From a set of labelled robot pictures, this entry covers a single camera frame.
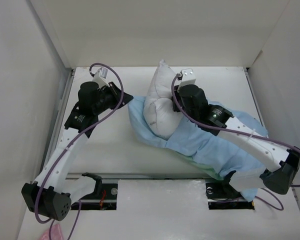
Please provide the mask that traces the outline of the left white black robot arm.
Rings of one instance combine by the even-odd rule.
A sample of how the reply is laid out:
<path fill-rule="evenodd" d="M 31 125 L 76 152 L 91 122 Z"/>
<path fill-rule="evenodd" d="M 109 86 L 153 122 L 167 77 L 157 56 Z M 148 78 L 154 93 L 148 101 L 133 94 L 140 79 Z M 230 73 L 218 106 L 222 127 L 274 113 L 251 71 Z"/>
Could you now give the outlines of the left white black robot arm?
<path fill-rule="evenodd" d="M 78 101 L 64 124 L 56 149 L 41 173 L 21 190 L 28 209 L 39 223 L 62 221 L 74 203 L 87 195 L 93 199 L 101 195 L 102 178 L 94 173 L 83 173 L 70 185 L 65 185 L 65 181 L 76 156 L 101 123 L 99 115 L 107 110 L 114 113 L 133 98 L 113 82 L 99 86 L 88 81 L 80 85 Z"/>

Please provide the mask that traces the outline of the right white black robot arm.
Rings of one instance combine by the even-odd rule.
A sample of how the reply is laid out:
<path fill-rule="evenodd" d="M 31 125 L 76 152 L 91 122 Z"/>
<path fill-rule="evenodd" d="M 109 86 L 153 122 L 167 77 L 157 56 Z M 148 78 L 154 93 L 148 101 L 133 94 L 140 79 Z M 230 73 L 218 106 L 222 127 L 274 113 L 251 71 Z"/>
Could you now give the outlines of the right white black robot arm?
<path fill-rule="evenodd" d="M 285 195 L 300 167 L 300 149 L 284 146 L 258 134 L 235 115 L 217 104 L 209 104 L 204 91 L 195 84 L 172 87 L 174 110 L 182 112 L 200 129 L 244 150 L 260 163 L 253 170 L 232 170 L 221 185 L 223 194 L 233 197 L 252 188 L 268 188 Z"/>

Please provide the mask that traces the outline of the white pillow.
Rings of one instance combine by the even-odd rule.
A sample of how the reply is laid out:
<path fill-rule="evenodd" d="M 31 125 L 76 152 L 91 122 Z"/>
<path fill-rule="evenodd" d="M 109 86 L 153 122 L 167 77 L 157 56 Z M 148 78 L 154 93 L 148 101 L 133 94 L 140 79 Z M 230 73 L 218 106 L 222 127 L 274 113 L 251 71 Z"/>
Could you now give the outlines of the white pillow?
<path fill-rule="evenodd" d="M 143 116 L 151 131 L 168 140 L 178 128 L 183 114 L 173 110 L 172 80 L 176 73 L 160 60 L 145 97 Z"/>

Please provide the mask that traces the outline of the light blue pillowcase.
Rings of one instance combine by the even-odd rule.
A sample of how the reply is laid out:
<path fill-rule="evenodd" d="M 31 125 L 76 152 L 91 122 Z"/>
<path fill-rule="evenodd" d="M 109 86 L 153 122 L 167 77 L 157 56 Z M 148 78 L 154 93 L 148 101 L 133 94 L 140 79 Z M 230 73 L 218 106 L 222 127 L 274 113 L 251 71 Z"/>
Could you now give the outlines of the light blue pillowcase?
<path fill-rule="evenodd" d="M 177 129 L 167 140 L 155 135 L 144 118 L 144 96 L 135 96 L 128 104 L 130 124 L 137 139 L 152 147 L 169 149 L 183 155 L 199 168 L 212 168 L 210 173 L 221 180 L 231 171 L 245 172 L 263 164 L 235 144 L 201 130 L 183 114 Z"/>

